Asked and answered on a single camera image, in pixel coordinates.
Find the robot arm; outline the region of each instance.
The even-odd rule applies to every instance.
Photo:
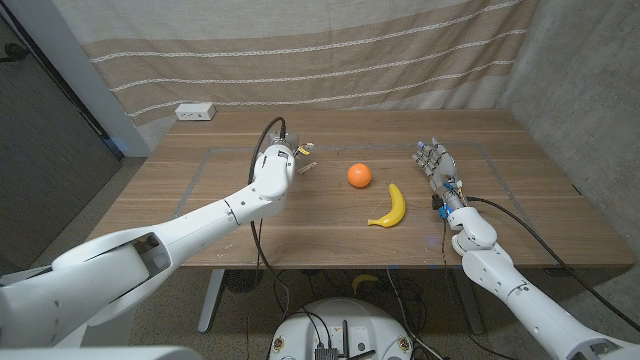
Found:
[[[275,137],[238,192],[177,219],[107,234],[58,257],[51,271],[0,288],[0,347],[49,347],[155,291],[180,265],[242,224],[279,213],[293,180],[293,144]]]
[[[467,206],[453,158],[435,138],[432,143],[419,142],[413,159],[430,178],[440,215],[459,231],[452,244],[465,274],[504,302],[553,359],[636,358],[639,346],[582,325],[515,269],[493,226]]]

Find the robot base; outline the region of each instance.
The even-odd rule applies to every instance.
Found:
[[[329,349],[327,329],[310,315],[318,327],[320,339],[309,316],[301,309],[285,320],[273,336],[271,360],[324,360],[354,357],[362,359],[409,360],[412,343],[406,331],[394,318],[378,307],[351,298],[328,298],[305,306],[324,320],[331,336]],[[347,334],[344,334],[346,321]],[[319,342],[324,349],[316,351]]]

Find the power outlet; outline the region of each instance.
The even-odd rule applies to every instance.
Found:
[[[180,104],[176,109],[178,120],[211,120],[215,113],[213,103]]]

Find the beige curtain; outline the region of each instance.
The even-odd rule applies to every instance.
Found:
[[[137,126],[219,111],[492,108],[537,0],[54,0]]]

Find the yellow banana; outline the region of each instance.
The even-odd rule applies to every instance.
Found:
[[[351,287],[353,288],[353,295],[358,295],[356,294],[356,292],[358,291],[358,285],[360,285],[360,283],[363,281],[378,281],[378,278],[369,274],[360,274],[356,276],[351,283]]]
[[[404,196],[394,184],[389,184],[389,193],[391,194],[391,211],[378,220],[369,220],[368,225],[391,227],[402,220],[405,211]]]

